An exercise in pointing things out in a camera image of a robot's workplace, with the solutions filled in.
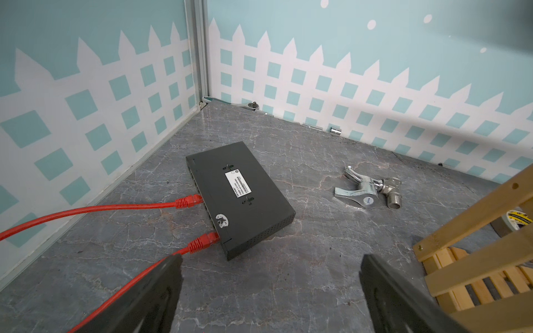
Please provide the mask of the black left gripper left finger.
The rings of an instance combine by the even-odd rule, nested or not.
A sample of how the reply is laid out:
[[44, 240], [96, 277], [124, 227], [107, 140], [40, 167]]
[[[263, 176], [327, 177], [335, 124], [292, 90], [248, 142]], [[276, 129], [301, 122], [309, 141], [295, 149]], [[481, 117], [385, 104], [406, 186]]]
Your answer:
[[170, 255], [143, 271], [73, 332], [169, 332], [183, 284], [182, 255]]

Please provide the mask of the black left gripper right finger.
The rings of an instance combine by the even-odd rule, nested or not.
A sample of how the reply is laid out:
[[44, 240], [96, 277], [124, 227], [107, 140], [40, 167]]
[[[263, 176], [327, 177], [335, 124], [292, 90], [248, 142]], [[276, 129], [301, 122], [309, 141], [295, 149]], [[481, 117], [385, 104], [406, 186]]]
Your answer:
[[467, 332], [381, 257], [362, 258], [359, 280], [375, 332]]

